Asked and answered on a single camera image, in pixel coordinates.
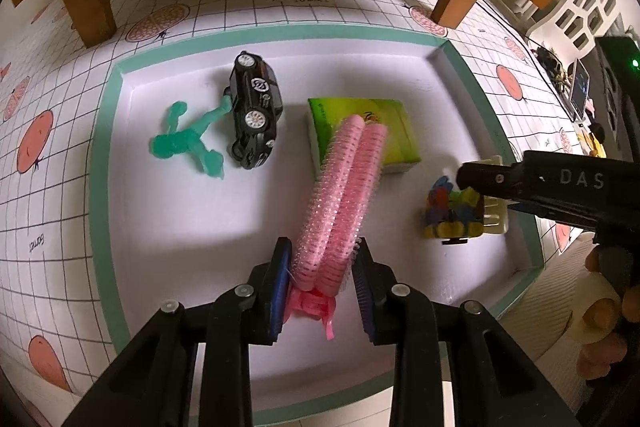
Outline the person's right hand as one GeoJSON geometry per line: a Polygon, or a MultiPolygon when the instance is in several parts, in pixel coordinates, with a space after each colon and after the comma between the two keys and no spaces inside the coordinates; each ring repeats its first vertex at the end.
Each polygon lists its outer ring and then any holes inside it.
{"type": "MultiPolygon", "coordinates": [[[[611,299],[593,303],[584,314],[584,320],[598,329],[614,329],[621,317],[629,323],[638,323],[639,314],[639,286],[634,286],[626,289],[619,305],[611,299]]],[[[614,363],[623,361],[626,354],[626,340],[610,332],[597,343],[582,346],[576,364],[577,374],[586,381],[604,377],[614,363]]]]}

